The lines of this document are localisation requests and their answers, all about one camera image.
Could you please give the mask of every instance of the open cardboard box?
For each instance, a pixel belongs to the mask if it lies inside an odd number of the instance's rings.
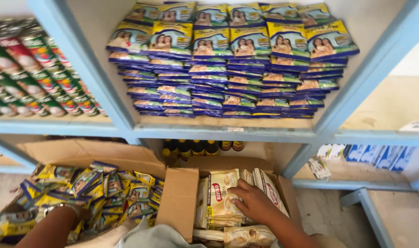
[[[65,139],[25,143],[17,147],[43,165],[86,168],[92,161],[97,160],[114,164],[122,170],[136,170],[165,179],[156,225],[170,225],[189,243],[192,241],[199,177],[207,176],[213,170],[239,168],[252,171],[254,168],[261,168],[276,185],[291,220],[302,228],[291,181],[273,174],[272,166],[260,158],[191,157],[187,163],[189,168],[166,168],[152,150],[114,142]],[[113,248],[118,240],[133,227],[133,225],[121,225],[94,239],[81,241],[70,247]],[[4,247],[12,246],[0,244],[0,248]]]

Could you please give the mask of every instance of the pile of packets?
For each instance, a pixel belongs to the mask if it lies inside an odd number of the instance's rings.
[[[107,116],[34,18],[0,21],[0,116]]]
[[[67,243],[72,244],[117,227],[126,218],[139,224],[147,216],[153,226],[164,182],[94,161],[84,170],[47,165],[36,176],[26,178],[20,188],[23,194],[16,203],[24,211],[0,213],[0,242],[18,242],[44,218],[50,206],[71,203],[91,210],[90,220],[70,232]]]
[[[253,172],[240,172],[239,169],[212,171],[199,181],[194,243],[215,248],[271,247],[276,238],[269,228],[246,218],[231,203],[231,199],[239,197],[227,189],[237,186],[239,178],[259,187],[289,217],[274,183],[261,169],[255,168]]]
[[[324,3],[136,4],[106,48],[141,114],[313,118],[359,53]]]

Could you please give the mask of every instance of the bottle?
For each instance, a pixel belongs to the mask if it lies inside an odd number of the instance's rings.
[[[232,147],[232,141],[220,141],[220,149],[229,150]]]
[[[168,148],[162,150],[162,155],[164,157],[165,165],[168,167],[180,167],[179,160],[175,154],[172,154]]]
[[[205,154],[207,156],[217,156],[219,153],[219,145],[214,140],[208,140],[205,144]]]
[[[241,151],[245,148],[245,142],[244,141],[234,141],[232,143],[232,148],[234,151]]]
[[[177,149],[177,140],[166,138],[164,140],[164,148],[168,148],[173,155],[179,157],[179,150]]]
[[[193,143],[191,143],[191,150],[193,151],[193,156],[205,156],[203,143],[199,139],[193,139]]]
[[[180,139],[177,148],[179,149],[180,158],[184,161],[188,161],[188,159],[191,157],[191,148],[187,143],[187,140]]]

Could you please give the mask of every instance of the stacked snack packets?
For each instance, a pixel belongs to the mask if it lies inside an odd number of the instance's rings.
[[[358,54],[324,3],[136,4],[107,49],[141,114],[311,119]]]
[[[253,172],[239,169],[212,171],[210,176],[199,181],[196,199],[193,242],[208,247],[265,247],[272,246],[275,236],[264,225],[257,225],[239,211],[231,199],[238,199],[227,191],[244,179],[258,186],[270,200],[288,216],[274,183],[261,169]]]
[[[117,166],[99,161],[86,169],[47,165],[20,184],[23,194],[17,204],[23,211],[0,213],[0,242],[17,243],[44,218],[50,206],[59,203],[91,211],[90,220],[70,232],[68,244],[115,228],[126,218],[138,224],[148,216],[154,225],[163,186],[163,181],[148,174],[118,171]]]

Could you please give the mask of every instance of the white box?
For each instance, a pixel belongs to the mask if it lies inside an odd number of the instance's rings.
[[[346,156],[347,162],[359,162],[368,145],[353,145]]]
[[[327,158],[340,158],[343,155],[346,145],[343,144],[333,144],[332,150]]]
[[[405,146],[387,146],[378,154],[377,158],[373,162],[373,166],[381,169],[390,168],[390,166],[404,151],[404,149]]]
[[[360,162],[372,163],[384,146],[369,145],[361,156]]]
[[[325,144],[318,149],[317,158],[327,158],[332,149],[332,144]]]
[[[406,147],[402,153],[398,156],[396,161],[390,166],[391,171],[403,171],[410,162],[410,158],[413,155],[416,147]]]

